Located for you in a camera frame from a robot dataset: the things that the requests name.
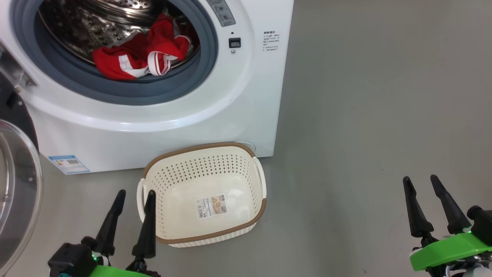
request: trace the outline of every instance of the barcode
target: barcode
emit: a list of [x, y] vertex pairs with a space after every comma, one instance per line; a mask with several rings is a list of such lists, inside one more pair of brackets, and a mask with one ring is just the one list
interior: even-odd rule
[[202, 205], [197, 205], [196, 208], [198, 209], [198, 218], [203, 218], [203, 208], [202, 208]]

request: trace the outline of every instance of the washing machine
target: washing machine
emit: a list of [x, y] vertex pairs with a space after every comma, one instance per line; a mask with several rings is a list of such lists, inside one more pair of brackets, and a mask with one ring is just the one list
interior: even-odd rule
[[[159, 1], [81, 2], [135, 14]], [[10, 105], [27, 106], [40, 153], [64, 173], [141, 168], [221, 141], [273, 155], [293, 0], [169, 0], [199, 47], [165, 76], [130, 81], [104, 77], [77, 53], [88, 41], [73, 29], [96, 16], [108, 23], [100, 31], [114, 31], [114, 14], [72, 12], [60, 22], [76, 1], [0, 2], [0, 72], [22, 99]]]

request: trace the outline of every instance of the washing machine door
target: washing machine door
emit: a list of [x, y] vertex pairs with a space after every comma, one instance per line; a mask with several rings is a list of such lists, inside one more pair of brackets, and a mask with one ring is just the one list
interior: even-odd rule
[[0, 277], [24, 250], [36, 224], [42, 173], [31, 117], [0, 73]]

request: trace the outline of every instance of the white basket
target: white basket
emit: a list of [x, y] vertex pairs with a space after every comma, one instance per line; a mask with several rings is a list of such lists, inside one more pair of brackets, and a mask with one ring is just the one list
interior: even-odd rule
[[267, 203], [260, 161], [236, 142], [191, 147], [153, 159], [137, 188], [142, 222], [143, 197], [150, 190], [156, 192], [157, 241], [174, 247], [205, 245], [245, 234], [253, 229]]

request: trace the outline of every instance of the gray floor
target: gray floor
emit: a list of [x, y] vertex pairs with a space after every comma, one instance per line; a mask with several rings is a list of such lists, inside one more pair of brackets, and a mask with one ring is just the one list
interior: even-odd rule
[[[492, 208], [492, 2], [296, 1], [276, 153], [262, 160], [268, 205], [247, 235], [158, 245], [163, 276], [425, 276], [408, 254], [401, 179], [412, 177], [434, 235], [446, 218], [434, 173], [467, 210]], [[63, 242], [95, 235], [142, 170], [65, 176], [44, 161], [38, 226], [9, 276], [44, 276]], [[128, 197], [113, 264], [130, 263], [141, 223]]]

